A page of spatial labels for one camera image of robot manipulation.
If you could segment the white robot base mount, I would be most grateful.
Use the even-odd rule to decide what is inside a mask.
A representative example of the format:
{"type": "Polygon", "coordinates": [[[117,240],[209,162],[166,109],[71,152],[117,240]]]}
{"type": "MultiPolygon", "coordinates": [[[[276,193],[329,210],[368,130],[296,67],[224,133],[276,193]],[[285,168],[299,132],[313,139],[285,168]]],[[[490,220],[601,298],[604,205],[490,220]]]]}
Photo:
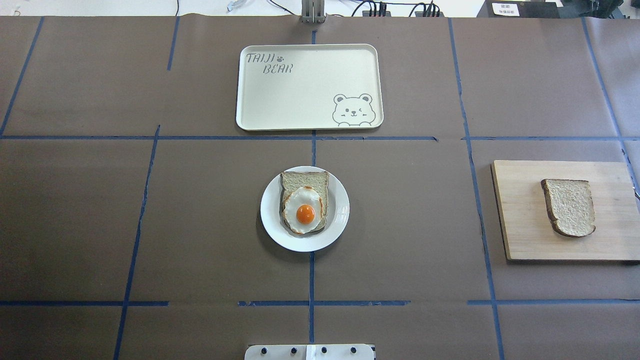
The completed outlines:
{"type": "Polygon", "coordinates": [[[245,360],[375,360],[374,345],[346,344],[254,344],[245,360]]]}

